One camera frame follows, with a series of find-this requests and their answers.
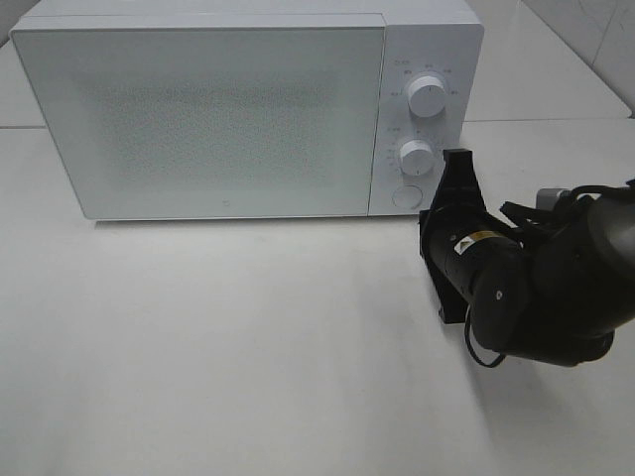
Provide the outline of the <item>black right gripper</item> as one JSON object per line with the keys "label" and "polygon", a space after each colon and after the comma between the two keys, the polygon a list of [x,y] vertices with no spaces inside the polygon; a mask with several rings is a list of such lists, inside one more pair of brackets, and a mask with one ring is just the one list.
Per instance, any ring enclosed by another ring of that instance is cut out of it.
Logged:
{"label": "black right gripper", "polygon": [[477,266],[456,246],[482,228],[485,203],[476,179],[472,152],[443,151],[444,172],[429,209],[419,214],[420,254],[440,301],[444,324],[465,322],[470,283]]}

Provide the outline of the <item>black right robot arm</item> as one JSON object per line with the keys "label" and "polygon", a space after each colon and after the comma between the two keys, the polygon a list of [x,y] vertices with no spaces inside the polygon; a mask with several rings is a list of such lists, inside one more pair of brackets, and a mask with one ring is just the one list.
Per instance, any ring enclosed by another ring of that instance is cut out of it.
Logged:
{"label": "black right robot arm", "polygon": [[603,357],[634,317],[634,185],[543,188],[488,212],[467,149],[444,152],[420,253],[441,320],[469,351],[573,367]]}

